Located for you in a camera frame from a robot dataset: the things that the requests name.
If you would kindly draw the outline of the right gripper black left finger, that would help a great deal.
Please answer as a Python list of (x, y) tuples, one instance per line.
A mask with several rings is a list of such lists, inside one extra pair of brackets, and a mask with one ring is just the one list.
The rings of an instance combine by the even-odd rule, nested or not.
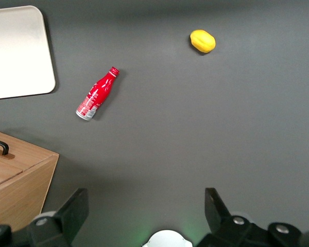
[(0, 246), (71, 246), (88, 215), (88, 190), (78, 188), (57, 211), (39, 214), (20, 230), (0, 224)]

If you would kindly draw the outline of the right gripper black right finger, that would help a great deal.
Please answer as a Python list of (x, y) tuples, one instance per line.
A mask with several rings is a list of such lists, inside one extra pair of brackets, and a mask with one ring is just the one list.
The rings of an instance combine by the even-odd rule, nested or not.
[(265, 230), (243, 216), (231, 214), (215, 188), (205, 189), (205, 217), (210, 233), (205, 246), (309, 246), (309, 232), (273, 222)]

